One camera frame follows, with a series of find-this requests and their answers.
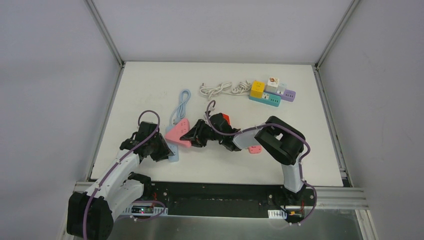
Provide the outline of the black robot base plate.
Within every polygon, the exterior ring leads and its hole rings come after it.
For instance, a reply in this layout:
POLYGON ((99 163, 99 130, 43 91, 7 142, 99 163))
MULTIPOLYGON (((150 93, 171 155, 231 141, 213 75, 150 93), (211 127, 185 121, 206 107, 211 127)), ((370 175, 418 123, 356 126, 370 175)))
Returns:
POLYGON ((257 219, 276 213, 297 222, 315 199, 313 190, 305 186, 300 193, 290 193, 282 185, 154 181, 129 212, 146 216, 160 213, 165 206, 168 216, 257 219))

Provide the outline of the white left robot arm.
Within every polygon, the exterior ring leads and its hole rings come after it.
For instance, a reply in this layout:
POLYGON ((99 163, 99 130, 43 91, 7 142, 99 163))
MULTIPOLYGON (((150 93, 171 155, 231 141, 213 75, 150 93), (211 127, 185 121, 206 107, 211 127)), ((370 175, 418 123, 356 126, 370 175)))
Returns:
POLYGON ((146 157, 163 160, 172 154, 159 126, 142 121, 138 131, 124 140, 105 173, 83 192, 73 192, 68 200, 66 232, 85 240, 106 240, 115 221, 130 204, 140 202, 161 206, 150 177, 135 170, 146 157))

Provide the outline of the pink plug adapter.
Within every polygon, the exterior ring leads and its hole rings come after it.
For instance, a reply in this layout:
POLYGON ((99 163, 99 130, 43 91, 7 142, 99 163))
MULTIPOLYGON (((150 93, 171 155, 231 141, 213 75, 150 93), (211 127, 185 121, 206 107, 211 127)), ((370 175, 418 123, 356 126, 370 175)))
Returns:
POLYGON ((252 155, 260 154, 262 152, 262 147, 260 145, 249 146, 248 152, 252 155))

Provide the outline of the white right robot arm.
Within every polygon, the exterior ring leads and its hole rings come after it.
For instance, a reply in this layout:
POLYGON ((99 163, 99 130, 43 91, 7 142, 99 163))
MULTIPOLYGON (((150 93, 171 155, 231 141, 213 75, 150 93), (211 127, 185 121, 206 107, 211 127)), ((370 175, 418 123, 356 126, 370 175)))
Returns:
POLYGON ((208 141, 218 141, 231 152, 253 146, 261 146, 281 164, 284 183, 284 200, 296 205, 304 198, 300 170, 300 158, 306 145, 305 136, 276 116, 270 116, 265 123, 249 129, 232 127, 223 113, 206 116, 179 138, 189 141, 194 147, 202 148, 208 141))

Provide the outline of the pink power strip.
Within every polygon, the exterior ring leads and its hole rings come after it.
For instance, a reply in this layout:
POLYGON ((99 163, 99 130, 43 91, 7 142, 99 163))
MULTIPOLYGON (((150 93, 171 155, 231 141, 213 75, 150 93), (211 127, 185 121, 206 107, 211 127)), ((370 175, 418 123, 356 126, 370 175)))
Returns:
POLYGON ((190 122, 187 118, 183 118, 175 126, 171 126, 170 129, 166 132, 164 138, 171 144, 183 146, 190 148, 192 143, 190 140, 180 140, 180 138, 187 134, 190 130, 190 122))

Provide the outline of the red cube socket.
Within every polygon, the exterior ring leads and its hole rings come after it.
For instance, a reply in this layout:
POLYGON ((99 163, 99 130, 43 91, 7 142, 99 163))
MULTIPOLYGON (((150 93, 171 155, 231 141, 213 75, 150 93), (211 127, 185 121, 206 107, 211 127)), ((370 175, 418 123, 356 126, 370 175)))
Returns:
POLYGON ((227 124, 228 125, 230 125, 231 124, 231 121, 230 121, 230 117, 227 115, 227 114, 222 114, 222 117, 225 119, 225 121, 227 122, 227 124))

